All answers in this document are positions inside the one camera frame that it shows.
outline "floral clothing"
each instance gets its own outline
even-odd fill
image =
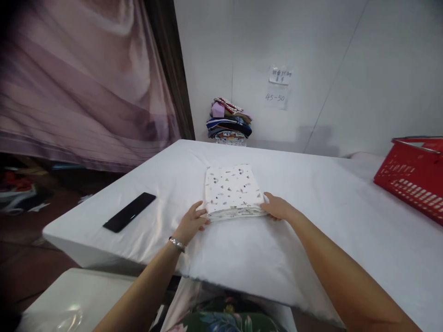
[[[190,310],[168,332],[286,332],[251,301],[217,297]]]

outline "black phone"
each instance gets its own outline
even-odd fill
[[[113,231],[114,233],[118,233],[131,221],[133,221],[140,212],[150,205],[155,198],[156,197],[154,195],[142,193],[139,197],[121,209],[120,212],[118,212],[115,216],[109,219],[107,223],[103,225],[103,227]]]

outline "red plastic basket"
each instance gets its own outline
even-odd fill
[[[443,225],[443,137],[393,138],[374,183]]]

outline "curtain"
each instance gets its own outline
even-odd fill
[[[0,151],[128,172],[180,138],[142,0],[32,1],[12,30]]]
[[[181,137],[195,140],[174,0],[145,0]]]

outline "paper note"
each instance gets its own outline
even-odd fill
[[[291,81],[292,70],[287,67],[273,67],[269,71],[269,81],[277,84],[288,85]]]
[[[287,95],[287,89],[269,85],[265,95],[266,105],[271,108],[286,109]]]

